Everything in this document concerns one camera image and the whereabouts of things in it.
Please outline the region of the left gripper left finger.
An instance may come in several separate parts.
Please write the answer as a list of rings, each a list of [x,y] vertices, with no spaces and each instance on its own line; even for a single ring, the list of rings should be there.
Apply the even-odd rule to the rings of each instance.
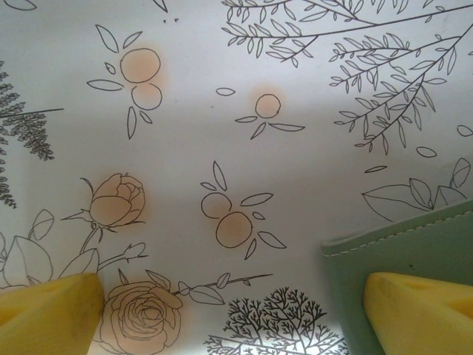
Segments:
[[[103,286],[83,273],[1,292],[2,354],[87,354],[103,314]]]

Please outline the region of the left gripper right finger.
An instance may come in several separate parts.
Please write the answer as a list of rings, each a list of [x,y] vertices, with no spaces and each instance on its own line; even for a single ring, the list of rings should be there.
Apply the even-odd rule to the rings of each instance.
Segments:
[[[472,353],[470,285],[372,273],[364,311],[386,354]]]

